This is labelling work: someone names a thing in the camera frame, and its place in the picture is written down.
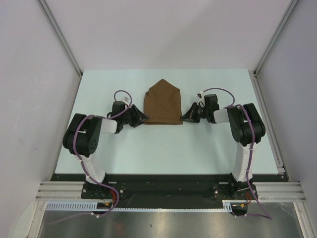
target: folded brown fabric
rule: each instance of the folded brown fabric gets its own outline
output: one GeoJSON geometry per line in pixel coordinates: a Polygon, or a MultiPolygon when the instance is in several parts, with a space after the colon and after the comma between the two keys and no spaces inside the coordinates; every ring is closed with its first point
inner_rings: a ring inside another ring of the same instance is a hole
{"type": "Polygon", "coordinates": [[[144,97],[146,125],[180,125],[182,117],[180,90],[165,79],[152,86],[144,97]]]}

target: gray wall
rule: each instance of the gray wall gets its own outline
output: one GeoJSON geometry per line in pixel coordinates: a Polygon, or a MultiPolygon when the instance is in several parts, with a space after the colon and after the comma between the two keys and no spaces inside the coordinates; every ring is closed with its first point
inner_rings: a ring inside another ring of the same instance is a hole
{"type": "Polygon", "coordinates": [[[302,0],[259,73],[292,180],[317,224],[317,1],[302,0]]]}
{"type": "Polygon", "coordinates": [[[82,70],[253,69],[290,0],[47,0],[82,70]]]}
{"type": "Polygon", "coordinates": [[[79,79],[35,0],[1,1],[0,237],[58,153],[79,79]]]}

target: purple cable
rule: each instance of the purple cable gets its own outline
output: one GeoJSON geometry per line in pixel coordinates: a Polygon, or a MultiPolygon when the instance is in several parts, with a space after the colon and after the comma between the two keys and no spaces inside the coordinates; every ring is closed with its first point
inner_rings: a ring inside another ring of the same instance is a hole
{"type": "Polygon", "coordinates": [[[251,143],[251,146],[250,146],[250,156],[249,156],[249,162],[248,162],[248,167],[247,167],[247,183],[248,183],[248,186],[249,186],[249,189],[250,189],[250,192],[251,192],[252,196],[256,200],[256,202],[259,205],[259,207],[261,208],[261,210],[265,213],[265,215],[262,215],[262,214],[246,214],[246,215],[236,216],[233,212],[232,212],[232,214],[235,217],[265,217],[265,218],[273,220],[272,216],[265,210],[263,205],[259,202],[258,198],[254,194],[252,186],[251,186],[250,181],[249,181],[249,170],[250,170],[251,162],[252,162],[253,146],[254,146],[254,142],[255,142],[255,134],[254,134],[254,129],[253,129],[253,126],[252,126],[252,123],[251,123],[251,120],[249,118],[249,115],[248,115],[247,111],[244,109],[244,107],[242,105],[237,104],[237,106],[241,108],[241,110],[243,111],[244,115],[246,116],[248,124],[249,124],[250,129],[251,129],[251,133],[252,133],[252,143],[251,143]]]}
{"type": "MultiPolygon", "coordinates": [[[[115,98],[115,96],[116,96],[116,94],[117,94],[118,92],[124,92],[124,93],[126,93],[126,94],[130,97],[130,104],[129,104],[129,106],[128,106],[127,108],[125,108],[123,111],[121,111],[120,113],[118,113],[118,114],[116,114],[116,115],[114,115],[114,116],[109,117],[109,119],[113,119],[113,118],[116,118],[116,117],[122,115],[122,114],[125,113],[125,112],[130,108],[130,106],[132,105],[132,96],[131,96],[130,93],[128,93],[128,92],[125,91],[125,90],[118,90],[118,91],[116,91],[116,92],[114,93],[114,96],[113,96],[113,97],[114,97],[114,100],[115,100],[115,101],[117,101],[116,98],[115,98]]],[[[96,183],[96,184],[98,184],[98,185],[100,185],[100,186],[109,188],[109,189],[111,189],[111,190],[113,190],[113,191],[115,192],[115,195],[116,195],[115,204],[114,204],[108,211],[106,211],[106,212],[103,213],[103,214],[99,214],[99,216],[98,216],[98,217],[103,217],[103,216],[107,215],[110,211],[112,211],[112,210],[117,206],[117,204],[118,204],[118,202],[119,202],[119,193],[118,193],[118,191],[117,191],[114,187],[111,187],[111,186],[109,186],[109,185],[106,185],[106,184],[103,184],[103,183],[101,183],[101,182],[98,182],[98,181],[96,181],[93,177],[91,177],[91,175],[88,173],[88,171],[87,171],[87,169],[86,169],[86,167],[85,167],[85,165],[84,165],[84,162],[83,162],[82,157],[80,156],[80,154],[78,154],[78,152],[77,152],[77,150],[76,150],[76,146],[75,146],[75,145],[76,145],[76,141],[77,141],[77,136],[78,136],[78,133],[79,133],[79,130],[80,130],[81,126],[84,124],[84,122],[85,122],[86,120],[88,120],[88,119],[90,119],[90,118],[92,118],[92,117],[94,117],[94,116],[95,116],[95,115],[88,115],[88,116],[86,116],[86,117],[79,123],[79,125],[78,125],[78,127],[77,127],[77,129],[76,129],[76,131],[75,131],[75,135],[74,135],[73,150],[74,150],[75,155],[76,155],[76,156],[79,158],[79,160],[80,160],[80,165],[82,166],[85,175],[88,176],[88,177],[91,179],[91,181],[93,181],[94,183],[96,183]]],[[[88,213],[88,212],[78,213],[78,214],[75,214],[75,215],[72,215],[72,216],[69,216],[69,217],[62,218],[62,219],[57,220],[57,221],[55,221],[55,222],[50,222],[50,223],[48,223],[48,224],[49,224],[49,225],[53,225],[53,224],[56,224],[56,223],[59,223],[59,222],[63,222],[63,221],[66,221],[66,220],[68,220],[68,219],[71,219],[71,218],[74,218],[74,217],[77,217],[77,216],[81,216],[81,215],[91,215],[91,213],[88,213]]]]}
{"type": "Polygon", "coordinates": [[[228,90],[226,90],[226,89],[223,89],[223,88],[208,88],[208,89],[204,90],[203,92],[207,92],[209,90],[214,90],[214,89],[227,92],[228,94],[230,94],[232,96],[233,102],[229,106],[227,106],[225,108],[228,108],[228,107],[231,107],[231,106],[234,105],[234,102],[236,101],[236,99],[234,98],[234,95],[231,92],[229,92],[228,90]]]}

